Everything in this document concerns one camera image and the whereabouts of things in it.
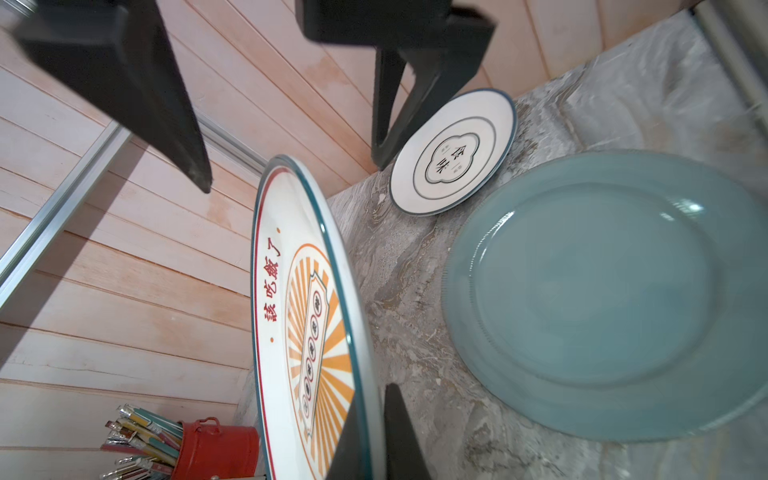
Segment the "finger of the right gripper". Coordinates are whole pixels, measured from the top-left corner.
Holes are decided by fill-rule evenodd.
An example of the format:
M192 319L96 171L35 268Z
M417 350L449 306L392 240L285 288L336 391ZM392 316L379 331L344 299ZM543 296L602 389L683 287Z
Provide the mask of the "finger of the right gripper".
M156 2L38 1L11 36L32 63L210 192L210 160Z

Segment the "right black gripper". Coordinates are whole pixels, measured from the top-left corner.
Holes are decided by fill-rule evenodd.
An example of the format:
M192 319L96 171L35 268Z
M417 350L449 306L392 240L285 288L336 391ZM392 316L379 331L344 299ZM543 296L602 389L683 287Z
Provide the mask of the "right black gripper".
M393 162L407 140L479 70L497 23L450 1L299 0L309 40L374 46L372 160Z

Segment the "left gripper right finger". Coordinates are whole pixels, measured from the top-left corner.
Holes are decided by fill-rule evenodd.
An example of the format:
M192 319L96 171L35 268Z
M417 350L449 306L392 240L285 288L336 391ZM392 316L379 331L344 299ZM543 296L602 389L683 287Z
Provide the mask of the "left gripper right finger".
M389 480L431 479L399 386L384 395L386 468Z

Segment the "orange sunburst plate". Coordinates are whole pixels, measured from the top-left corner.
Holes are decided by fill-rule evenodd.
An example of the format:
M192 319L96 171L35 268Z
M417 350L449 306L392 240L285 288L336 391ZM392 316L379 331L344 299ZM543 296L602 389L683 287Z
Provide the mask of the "orange sunburst plate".
M346 248L309 169L286 155L254 210L251 309L266 475L325 479L357 395L362 479L386 477L374 352Z

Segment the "grey green large plate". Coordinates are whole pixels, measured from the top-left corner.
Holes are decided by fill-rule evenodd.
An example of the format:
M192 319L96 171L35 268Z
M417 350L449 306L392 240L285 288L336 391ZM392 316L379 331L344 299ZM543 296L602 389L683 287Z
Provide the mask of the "grey green large plate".
M694 435L767 396L767 200L678 156L549 161L470 215L441 301L466 367L530 420Z

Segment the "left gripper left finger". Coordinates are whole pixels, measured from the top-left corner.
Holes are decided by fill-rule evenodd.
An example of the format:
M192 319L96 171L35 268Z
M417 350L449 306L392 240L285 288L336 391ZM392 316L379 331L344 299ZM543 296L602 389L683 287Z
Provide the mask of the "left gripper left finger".
M357 480L363 478L357 395L353 395L342 433L326 480Z

